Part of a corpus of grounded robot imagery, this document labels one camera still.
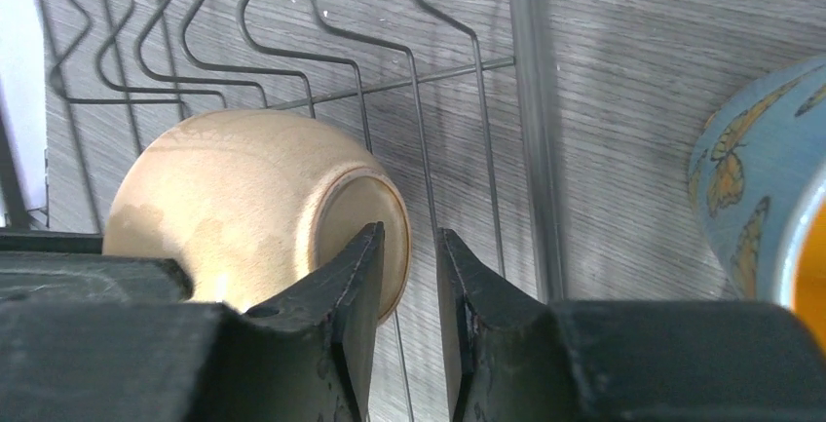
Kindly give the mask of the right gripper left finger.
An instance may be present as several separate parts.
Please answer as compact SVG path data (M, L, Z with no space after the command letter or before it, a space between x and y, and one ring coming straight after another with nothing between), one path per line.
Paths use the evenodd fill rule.
M1 232L5 421L362 421L385 231L240 313L171 259L97 235Z

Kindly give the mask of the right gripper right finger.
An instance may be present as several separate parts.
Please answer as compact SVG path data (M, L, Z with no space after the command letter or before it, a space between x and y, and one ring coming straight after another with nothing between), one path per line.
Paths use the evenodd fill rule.
M454 421L821 421L825 357L787 310L751 301L543 304L436 236Z

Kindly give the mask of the beige cup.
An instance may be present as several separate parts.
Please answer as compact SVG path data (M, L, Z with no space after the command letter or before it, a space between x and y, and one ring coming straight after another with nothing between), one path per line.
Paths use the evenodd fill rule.
M318 119L220 110L176 124L138 156L112 202L102 251L171 258L191 278L194 300L246 311L378 221L385 320L412 255L407 209L387 171L362 143Z

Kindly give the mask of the blue beige mug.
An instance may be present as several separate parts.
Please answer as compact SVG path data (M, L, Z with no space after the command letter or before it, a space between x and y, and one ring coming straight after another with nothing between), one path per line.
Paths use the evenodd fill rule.
M792 311L825 343L825 57L733 94L691 156L688 198L735 293Z

